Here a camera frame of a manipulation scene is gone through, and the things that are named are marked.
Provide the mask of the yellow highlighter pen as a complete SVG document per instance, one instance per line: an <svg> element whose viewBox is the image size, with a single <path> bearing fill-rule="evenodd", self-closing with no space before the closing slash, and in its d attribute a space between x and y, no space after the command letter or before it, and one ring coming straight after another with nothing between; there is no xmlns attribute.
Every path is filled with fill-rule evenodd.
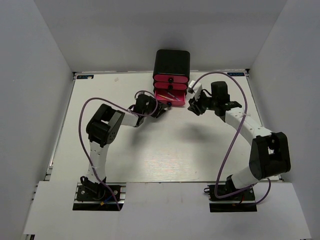
<svg viewBox="0 0 320 240"><path fill-rule="evenodd" d="M164 96L164 95L161 95L161 94L158 94L157 96L158 96L158 97L161 97L161 98L164 98L164 99L170 99L170 98L168 98L167 96Z"/></svg>

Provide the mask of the orange highlighter pen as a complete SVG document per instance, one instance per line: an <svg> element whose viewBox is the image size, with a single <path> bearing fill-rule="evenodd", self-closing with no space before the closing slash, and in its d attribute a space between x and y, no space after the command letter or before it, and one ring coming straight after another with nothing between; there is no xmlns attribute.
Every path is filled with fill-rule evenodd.
<svg viewBox="0 0 320 240"><path fill-rule="evenodd" d="M179 99L174 99L174 98L170 98L170 99L166 99L166 100L169 100L169 101L180 101Z"/></svg>

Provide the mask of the pink top drawer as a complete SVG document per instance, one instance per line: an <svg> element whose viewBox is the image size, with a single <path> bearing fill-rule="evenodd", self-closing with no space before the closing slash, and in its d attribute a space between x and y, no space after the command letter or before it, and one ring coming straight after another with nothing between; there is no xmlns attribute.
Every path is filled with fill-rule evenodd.
<svg viewBox="0 0 320 240"><path fill-rule="evenodd" d="M167 75L167 74L156 74L153 79L157 82L164 83L178 83L185 84L189 81L189 78L184 75Z"/></svg>

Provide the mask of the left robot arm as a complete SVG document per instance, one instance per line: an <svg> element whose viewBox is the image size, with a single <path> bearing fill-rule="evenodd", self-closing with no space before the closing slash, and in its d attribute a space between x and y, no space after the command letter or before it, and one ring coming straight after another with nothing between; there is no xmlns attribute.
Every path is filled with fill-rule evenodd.
<svg viewBox="0 0 320 240"><path fill-rule="evenodd" d="M137 128L146 117L159 118L170 107L170 103L161 103L144 93L139 94L135 104L123 111L105 103L100 105L85 128L90 146L90 151L85 153L89 157L89 167L80 182L88 188L90 196L96 200L105 196L107 153L120 127Z"/></svg>

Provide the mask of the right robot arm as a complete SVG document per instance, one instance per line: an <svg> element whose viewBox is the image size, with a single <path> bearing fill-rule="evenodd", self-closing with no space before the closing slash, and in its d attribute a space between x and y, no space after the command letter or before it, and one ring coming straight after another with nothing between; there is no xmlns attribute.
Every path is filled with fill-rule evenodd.
<svg viewBox="0 0 320 240"><path fill-rule="evenodd" d="M211 94L206 95L202 84L192 81L188 92L192 94L189 111L197 116L207 110L214 111L216 116L236 130L237 136L242 136L250 145L248 166L227 177L222 197L236 200L243 195L244 189L291 170L287 136L261 126L245 112L245 106L231 101L226 82L211 83Z"/></svg>

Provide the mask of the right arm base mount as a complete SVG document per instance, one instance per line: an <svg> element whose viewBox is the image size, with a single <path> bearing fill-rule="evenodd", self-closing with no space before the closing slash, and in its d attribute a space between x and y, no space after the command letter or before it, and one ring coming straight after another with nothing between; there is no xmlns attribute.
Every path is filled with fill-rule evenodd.
<svg viewBox="0 0 320 240"><path fill-rule="evenodd" d="M203 189L208 195L209 211L211 213L249 213L257 212L256 197L253 187L232 196L218 198L215 195L215 184L209 184Z"/></svg>

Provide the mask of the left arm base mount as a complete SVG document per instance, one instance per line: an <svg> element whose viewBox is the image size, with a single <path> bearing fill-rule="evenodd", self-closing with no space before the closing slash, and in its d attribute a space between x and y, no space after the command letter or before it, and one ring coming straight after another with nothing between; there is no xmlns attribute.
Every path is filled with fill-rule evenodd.
<svg viewBox="0 0 320 240"><path fill-rule="evenodd" d="M108 187L81 176L77 183L72 209L74 211L117 212L125 203L126 185L111 183Z"/></svg>

